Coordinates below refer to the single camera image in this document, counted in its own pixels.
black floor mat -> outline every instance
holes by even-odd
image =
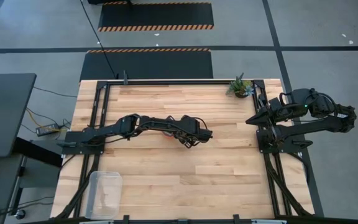
[[[209,49],[106,50],[113,70],[122,79],[213,78]],[[102,50],[85,55],[81,80],[114,79]]]
[[[214,26],[209,2],[105,3],[99,31],[201,30]]]

potted plant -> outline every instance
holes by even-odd
[[[244,73],[242,73],[239,77],[236,77],[236,80],[230,82],[229,89],[227,90],[226,94],[234,92],[235,96],[238,98],[245,98],[254,94],[251,81],[243,80],[243,75]]]

small plant pot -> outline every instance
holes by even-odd
[[[248,95],[242,95],[242,94],[239,94],[239,93],[235,93],[235,96],[238,97],[238,98],[245,98]]]

transparent plastic bin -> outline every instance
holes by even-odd
[[[119,212],[122,177],[117,172],[96,171],[91,174],[85,217],[112,220]]]

wooden table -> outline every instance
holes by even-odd
[[[283,91],[279,79],[264,81],[269,99]],[[81,82],[71,126],[74,131],[90,123],[96,82]],[[238,99],[226,95],[226,90],[227,85],[111,87],[106,125],[132,113],[156,118],[172,115],[175,119],[187,114],[204,119],[213,131],[213,139],[191,149],[157,131],[107,144],[98,170],[122,175],[116,220],[123,215],[130,215],[131,220],[227,219],[233,214],[273,218],[264,160],[255,135],[257,127],[244,122],[255,114],[252,97]],[[281,157],[288,188],[313,213],[302,164],[289,155]],[[82,161],[83,156],[77,155],[63,168],[51,217],[59,214],[76,192]],[[283,214],[281,194],[278,187],[276,190]],[[86,203],[82,205],[83,215]]]

